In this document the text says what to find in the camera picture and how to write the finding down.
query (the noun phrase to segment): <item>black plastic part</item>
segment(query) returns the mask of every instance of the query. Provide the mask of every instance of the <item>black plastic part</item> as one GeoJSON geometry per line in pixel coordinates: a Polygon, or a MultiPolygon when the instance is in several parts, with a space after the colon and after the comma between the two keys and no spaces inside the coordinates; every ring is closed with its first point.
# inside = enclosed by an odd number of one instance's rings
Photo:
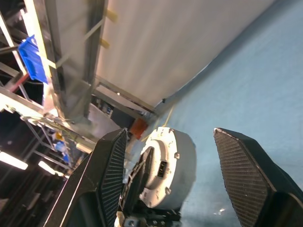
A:
{"type": "Polygon", "coordinates": [[[124,186],[120,207],[125,215],[132,214],[134,206],[139,200],[139,195],[146,185],[152,165],[153,150],[154,148],[149,147],[142,153],[124,186]]]}
{"type": "Polygon", "coordinates": [[[303,226],[303,192],[254,139],[215,129],[226,191],[243,227],[303,226]]]}
{"type": "Polygon", "coordinates": [[[157,176],[163,177],[166,171],[167,162],[161,161],[157,176]]]}
{"type": "Polygon", "coordinates": [[[106,134],[72,173],[45,227],[113,227],[122,189],[126,130],[106,134]]]}

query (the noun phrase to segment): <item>blue plastic bin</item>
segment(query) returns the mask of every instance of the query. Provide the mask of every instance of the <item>blue plastic bin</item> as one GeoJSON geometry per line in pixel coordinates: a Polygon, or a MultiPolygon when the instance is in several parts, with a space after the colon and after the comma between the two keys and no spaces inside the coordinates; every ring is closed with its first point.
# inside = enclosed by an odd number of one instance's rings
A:
{"type": "Polygon", "coordinates": [[[47,83],[35,36],[27,38],[18,48],[31,79],[47,83]]]}

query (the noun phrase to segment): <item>metal beam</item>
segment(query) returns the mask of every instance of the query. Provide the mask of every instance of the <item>metal beam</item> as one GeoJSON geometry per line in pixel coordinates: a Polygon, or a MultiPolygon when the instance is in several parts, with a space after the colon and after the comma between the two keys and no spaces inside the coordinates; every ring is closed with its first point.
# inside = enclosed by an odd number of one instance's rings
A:
{"type": "Polygon", "coordinates": [[[61,163],[61,162],[58,162],[57,160],[55,160],[55,159],[53,159],[53,158],[51,158],[51,157],[48,157],[48,156],[45,155],[45,154],[42,154],[42,153],[40,153],[40,152],[38,152],[38,151],[36,151],[36,150],[34,151],[34,153],[37,154],[37,155],[39,155],[39,156],[41,156],[41,157],[43,157],[43,158],[45,158],[45,159],[47,159],[47,160],[49,160],[49,161],[51,161],[51,162],[54,162],[55,164],[57,164],[57,165],[63,167],[64,169],[70,169],[69,166],[67,166],[67,165],[65,165],[65,164],[63,164],[63,163],[61,163]]]}
{"type": "Polygon", "coordinates": [[[130,108],[120,104],[119,102],[117,102],[116,100],[104,95],[102,92],[98,91],[98,90],[94,90],[93,91],[93,95],[95,95],[96,97],[104,100],[105,102],[111,104],[113,107],[123,111],[124,113],[130,115],[131,117],[137,119],[137,118],[142,118],[141,115],[139,115],[137,112],[131,110],[130,108]]]}
{"type": "Polygon", "coordinates": [[[107,1],[82,1],[77,6],[71,2],[25,0],[25,5],[32,17],[39,55],[58,115],[77,122],[89,114],[107,1]],[[71,9],[68,14],[57,10],[66,7],[71,9]],[[79,26],[64,28],[71,25],[62,19],[63,13],[77,18],[75,23],[79,26]]]}
{"type": "Polygon", "coordinates": [[[13,77],[6,85],[5,88],[8,91],[15,92],[17,91],[18,87],[22,85],[27,79],[29,78],[29,74],[23,75],[22,72],[20,72],[16,77],[13,77]]]}
{"type": "Polygon", "coordinates": [[[13,51],[17,51],[19,46],[8,46],[0,48],[0,54],[11,53],[13,51]]]}
{"type": "Polygon", "coordinates": [[[7,46],[9,45],[8,41],[6,40],[3,34],[0,34],[0,42],[4,43],[7,46]]]}
{"type": "Polygon", "coordinates": [[[0,108],[9,105],[17,112],[22,113],[22,116],[43,117],[43,107],[41,105],[28,101],[3,87],[0,87],[0,100],[0,108]]]}
{"type": "MultiPolygon", "coordinates": [[[[19,72],[17,70],[12,69],[11,67],[3,64],[2,62],[0,62],[0,70],[11,75],[12,77],[16,77],[19,72]]],[[[27,100],[30,100],[27,94],[27,91],[25,91],[25,88],[22,84],[19,85],[19,88],[24,96],[24,98],[26,98],[27,100]]]]}
{"type": "Polygon", "coordinates": [[[55,154],[54,152],[49,152],[49,154],[56,157],[56,158],[59,158],[59,159],[63,160],[63,158],[61,156],[55,154]]]}
{"type": "MultiPolygon", "coordinates": [[[[45,138],[45,135],[43,134],[40,139],[43,140],[44,138],[45,138]]],[[[26,162],[31,157],[31,155],[33,154],[33,152],[37,149],[37,147],[39,147],[40,144],[41,144],[40,141],[36,141],[36,143],[33,145],[33,147],[31,148],[31,150],[24,157],[24,159],[23,159],[24,162],[26,162]]]]}
{"type": "Polygon", "coordinates": [[[49,136],[48,136],[48,134],[47,134],[47,132],[45,130],[45,128],[42,125],[40,125],[40,127],[41,127],[41,129],[42,129],[42,131],[43,131],[43,133],[44,133],[47,141],[49,142],[50,146],[52,147],[52,150],[56,151],[55,147],[53,146],[53,143],[52,143],[51,139],[49,138],[49,136]]]}
{"type": "Polygon", "coordinates": [[[146,102],[142,101],[141,99],[137,98],[136,96],[133,96],[132,94],[128,93],[127,91],[124,91],[123,89],[117,87],[116,85],[108,82],[104,78],[99,77],[98,81],[96,82],[96,85],[97,85],[96,87],[98,87],[99,85],[102,85],[115,93],[119,93],[120,96],[127,99],[128,101],[136,104],[137,106],[143,108],[144,110],[146,110],[152,114],[156,114],[155,108],[153,106],[147,104],[146,102]]]}
{"type": "MultiPolygon", "coordinates": [[[[9,43],[9,46],[15,46],[15,44],[14,44],[14,42],[13,42],[13,39],[12,39],[12,37],[10,36],[9,30],[8,30],[8,28],[7,28],[7,26],[6,26],[5,20],[4,20],[4,18],[3,18],[3,15],[1,14],[1,12],[0,12],[0,27],[1,27],[1,29],[2,29],[2,32],[3,32],[3,34],[4,34],[5,38],[6,38],[6,40],[7,40],[8,43],[9,43]]],[[[23,66],[22,60],[21,60],[21,58],[20,58],[18,52],[17,52],[17,51],[13,51],[13,55],[14,55],[16,61],[17,61],[17,64],[18,64],[20,70],[21,70],[22,73],[25,75],[27,71],[25,70],[25,68],[24,68],[24,66],[23,66]]]]}

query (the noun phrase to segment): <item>bolt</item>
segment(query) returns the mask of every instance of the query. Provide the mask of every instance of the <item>bolt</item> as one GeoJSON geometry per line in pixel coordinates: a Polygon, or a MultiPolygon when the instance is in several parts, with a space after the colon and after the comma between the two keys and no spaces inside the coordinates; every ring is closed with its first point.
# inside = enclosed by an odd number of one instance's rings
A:
{"type": "Polygon", "coordinates": [[[175,153],[175,158],[179,159],[180,158],[180,154],[178,152],[175,153]]]}
{"type": "Polygon", "coordinates": [[[129,226],[134,226],[134,221],[129,221],[129,222],[128,222],[128,225],[129,225],[129,226]]]}

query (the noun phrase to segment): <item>orange object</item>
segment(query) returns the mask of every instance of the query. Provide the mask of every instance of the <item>orange object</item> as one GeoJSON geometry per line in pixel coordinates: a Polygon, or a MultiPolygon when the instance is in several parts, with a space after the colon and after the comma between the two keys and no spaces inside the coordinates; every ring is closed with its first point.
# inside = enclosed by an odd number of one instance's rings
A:
{"type": "Polygon", "coordinates": [[[138,140],[142,136],[142,133],[147,129],[147,127],[148,127],[147,122],[145,120],[143,120],[142,118],[138,118],[134,121],[134,123],[129,131],[138,140]]]}
{"type": "Polygon", "coordinates": [[[16,77],[14,77],[5,85],[5,88],[10,92],[16,92],[18,90],[19,85],[23,84],[28,78],[28,73],[23,75],[22,72],[20,72],[16,77]]]}

